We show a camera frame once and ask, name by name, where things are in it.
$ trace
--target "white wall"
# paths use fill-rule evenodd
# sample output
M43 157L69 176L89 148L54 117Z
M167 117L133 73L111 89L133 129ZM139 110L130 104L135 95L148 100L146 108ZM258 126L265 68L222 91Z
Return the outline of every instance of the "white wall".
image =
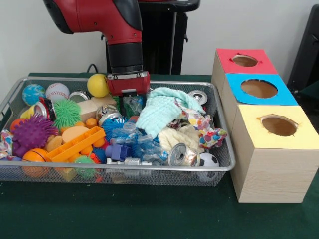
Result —
M316 0L202 0L188 14L183 74L211 74L215 48L264 48L288 79ZM106 71L100 33L67 35L41 0L0 0L0 101L29 72Z

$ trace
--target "shape sorter box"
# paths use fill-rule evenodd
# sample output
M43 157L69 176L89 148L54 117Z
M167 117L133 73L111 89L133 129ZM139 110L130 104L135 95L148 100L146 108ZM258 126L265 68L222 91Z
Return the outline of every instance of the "shape sorter box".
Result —
M240 104L298 105L281 77L270 74L226 74L221 102L229 133Z
M211 82L220 96L227 73L278 74L262 49L217 49Z
M319 136L300 106L239 105L231 137L239 202L303 201L319 166Z

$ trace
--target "red box top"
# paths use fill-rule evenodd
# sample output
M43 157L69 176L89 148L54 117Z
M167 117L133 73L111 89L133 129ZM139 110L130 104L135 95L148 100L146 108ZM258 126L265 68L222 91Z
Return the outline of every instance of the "red box top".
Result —
M225 73L278 74L263 49L217 49Z

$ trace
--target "baseball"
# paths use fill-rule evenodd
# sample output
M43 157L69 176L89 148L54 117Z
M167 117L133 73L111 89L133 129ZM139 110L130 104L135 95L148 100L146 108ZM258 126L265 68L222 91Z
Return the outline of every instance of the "baseball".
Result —
M45 96L52 100L52 102L56 102L58 100L69 98L70 91L66 87L66 85L62 83L54 83L46 89Z

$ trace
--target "black cable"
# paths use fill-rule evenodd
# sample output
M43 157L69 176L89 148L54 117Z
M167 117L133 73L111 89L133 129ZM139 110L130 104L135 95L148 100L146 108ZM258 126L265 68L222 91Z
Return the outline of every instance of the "black cable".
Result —
M87 69L86 73L89 73L92 67L94 67L94 70L96 73L99 73L98 68L96 67L95 64L89 65L89 68Z

